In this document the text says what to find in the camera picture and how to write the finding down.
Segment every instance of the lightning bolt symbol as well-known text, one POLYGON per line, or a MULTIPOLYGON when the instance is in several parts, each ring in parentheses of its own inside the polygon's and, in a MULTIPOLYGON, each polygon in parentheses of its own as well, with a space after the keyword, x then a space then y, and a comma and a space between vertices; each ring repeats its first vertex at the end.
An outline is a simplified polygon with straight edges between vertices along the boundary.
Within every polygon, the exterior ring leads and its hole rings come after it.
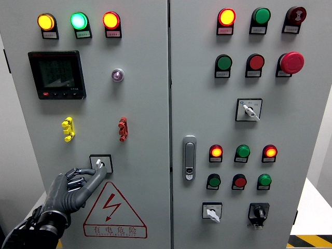
POLYGON ((107 222, 107 221, 109 221, 109 220, 111 219, 112 214, 114 214, 114 212, 115 212, 115 211, 120 207, 120 205, 121 205, 121 203, 118 203, 118 204, 114 204, 114 205, 110 205, 110 206, 108 206, 108 204, 112 201, 112 199, 114 198, 114 196, 115 196, 115 194, 111 194, 110 197, 109 197, 109 199, 106 201, 106 203, 105 203, 105 205, 104 205, 104 207, 103 207, 103 209, 111 208, 111 207, 113 207, 113 206, 116 207, 116 208, 113 210, 113 212, 110 214, 110 216, 107 216, 107 217, 106 217, 106 221, 105 221, 105 222, 107 222))

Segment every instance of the green indicator light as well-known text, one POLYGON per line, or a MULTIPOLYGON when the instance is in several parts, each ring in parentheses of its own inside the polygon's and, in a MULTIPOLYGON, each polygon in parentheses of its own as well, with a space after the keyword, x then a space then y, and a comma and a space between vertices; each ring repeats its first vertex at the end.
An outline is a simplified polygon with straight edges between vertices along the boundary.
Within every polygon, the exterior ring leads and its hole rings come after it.
POLYGON ((88 25, 88 18, 81 12, 72 14, 71 16, 72 26, 77 30, 83 30, 88 25))
POLYGON ((254 11, 254 20, 259 24, 267 23, 271 18, 271 12, 267 8, 259 8, 254 11))
POLYGON ((218 178, 212 178, 212 179, 209 181, 209 184, 210 184, 210 186, 212 186, 212 187, 218 187, 218 186, 220 185, 220 183, 222 183, 222 182, 221 182, 220 179, 218 179, 218 178))
POLYGON ((250 155, 250 149, 247 145, 240 145, 237 148, 237 154, 239 157, 246 158, 250 155))
POLYGON ((218 67, 221 70, 227 70, 232 65, 232 60, 228 56, 223 56, 218 60, 218 67))
POLYGON ((258 178, 258 182, 263 186, 269 186, 272 182, 270 175, 263 174, 258 178))

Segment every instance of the robotic hand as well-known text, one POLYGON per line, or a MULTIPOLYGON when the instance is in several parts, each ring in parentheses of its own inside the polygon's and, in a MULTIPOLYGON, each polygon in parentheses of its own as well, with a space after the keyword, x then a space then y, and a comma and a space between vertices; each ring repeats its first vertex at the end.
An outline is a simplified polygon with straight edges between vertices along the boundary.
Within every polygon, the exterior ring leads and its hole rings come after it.
POLYGON ((55 248, 58 239, 71 224, 71 214, 84 208, 85 202, 98 188, 107 173, 102 162, 97 169, 71 169, 53 181, 44 206, 18 225, 6 238, 2 248, 55 248), (92 175, 73 179, 76 175, 92 175))

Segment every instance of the red warning triangle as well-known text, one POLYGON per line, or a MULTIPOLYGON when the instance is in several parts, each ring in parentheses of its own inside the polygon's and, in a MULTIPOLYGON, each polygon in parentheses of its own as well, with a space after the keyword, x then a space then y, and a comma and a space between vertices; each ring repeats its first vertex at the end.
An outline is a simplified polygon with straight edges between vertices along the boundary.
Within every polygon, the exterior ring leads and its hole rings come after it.
POLYGON ((83 224, 87 237, 147 238, 147 227, 120 190, 107 182, 83 224))

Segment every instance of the yellow terminal connector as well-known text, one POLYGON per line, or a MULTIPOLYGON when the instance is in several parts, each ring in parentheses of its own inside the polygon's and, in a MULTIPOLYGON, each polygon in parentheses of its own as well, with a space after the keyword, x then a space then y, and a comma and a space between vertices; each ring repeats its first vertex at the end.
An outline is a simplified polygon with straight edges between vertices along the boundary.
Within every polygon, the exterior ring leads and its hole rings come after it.
POLYGON ((75 136, 74 122, 72 117, 67 117, 61 124, 63 129, 63 134, 67 135, 64 140, 70 142, 75 136))

